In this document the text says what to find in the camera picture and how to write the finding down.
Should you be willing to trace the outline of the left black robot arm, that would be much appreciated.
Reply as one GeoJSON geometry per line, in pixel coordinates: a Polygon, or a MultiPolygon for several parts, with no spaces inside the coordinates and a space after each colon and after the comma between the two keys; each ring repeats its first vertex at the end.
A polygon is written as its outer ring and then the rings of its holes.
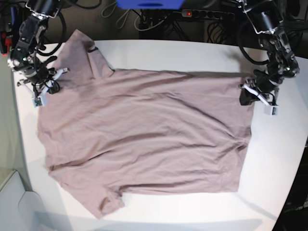
{"type": "Polygon", "coordinates": [[[247,17],[237,33],[238,46],[244,57],[254,65],[266,66],[265,71],[254,70],[254,75],[239,86],[240,104],[251,105],[262,101],[265,105],[275,106],[279,86],[285,78],[295,77],[300,68],[293,53],[287,34],[282,27],[283,17],[272,0],[240,0],[238,6],[247,17]],[[267,52],[268,59],[256,61],[244,50],[241,33],[251,25],[258,35],[260,47],[267,52]]]}

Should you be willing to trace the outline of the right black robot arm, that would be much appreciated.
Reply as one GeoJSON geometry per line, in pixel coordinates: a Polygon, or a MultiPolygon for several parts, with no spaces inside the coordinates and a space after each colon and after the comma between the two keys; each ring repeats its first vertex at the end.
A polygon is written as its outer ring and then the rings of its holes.
{"type": "Polygon", "coordinates": [[[69,68],[55,69],[47,65],[57,60],[55,52],[61,47],[66,34],[66,22],[61,13],[63,0],[29,0],[26,7],[31,11],[30,16],[19,27],[19,40],[10,49],[8,67],[23,75],[25,78],[17,82],[17,86],[32,89],[27,90],[32,95],[35,105],[43,105],[46,94],[55,94],[60,91],[57,79],[69,68]],[[44,53],[44,33],[48,29],[50,18],[59,17],[62,23],[62,34],[57,46],[49,53],[44,53]]]}

